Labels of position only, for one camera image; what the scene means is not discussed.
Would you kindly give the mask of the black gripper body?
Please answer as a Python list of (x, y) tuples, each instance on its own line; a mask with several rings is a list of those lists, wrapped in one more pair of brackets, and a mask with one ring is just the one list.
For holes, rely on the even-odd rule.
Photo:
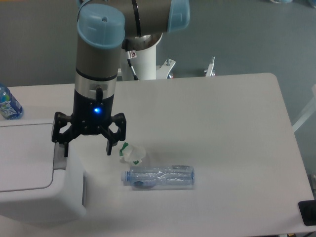
[(82, 135), (98, 135), (99, 128), (107, 129), (111, 121), (114, 95), (101, 102), (82, 96), (76, 90), (71, 124)]

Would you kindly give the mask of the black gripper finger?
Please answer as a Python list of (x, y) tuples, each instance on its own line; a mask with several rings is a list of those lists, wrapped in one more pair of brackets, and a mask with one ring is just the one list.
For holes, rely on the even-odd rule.
[[(110, 129), (112, 123), (118, 128), (116, 132)], [(110, 116), (104, 123), (98, 126), (98, 130), (108, 140), (106, 154), (109, 156), (112, 153), (113, 146), (116, 146), (118, 141), (124, 141), (126, 138), (126, 118), (124, 113)]]
[(81, 127), (76, 123), (73, 115), (68, 116), (56, 112), (53, 120), (51, 140), (64, 146), (64, 157), (69, 154), (69, 143), (81, 135)]

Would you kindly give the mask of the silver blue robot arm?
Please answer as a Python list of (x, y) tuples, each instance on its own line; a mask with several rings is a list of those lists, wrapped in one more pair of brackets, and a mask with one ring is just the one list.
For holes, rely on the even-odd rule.
[(56, 112), (52, 141), (69, 153), (80, 135), (103, 135), (106, 152), (126, 138), (123, 113), (112, 115), (120, 51), (128, 38), (184, 29), (187, 0), (86, 0), (77, 16), (77, 59), (73, 112)]

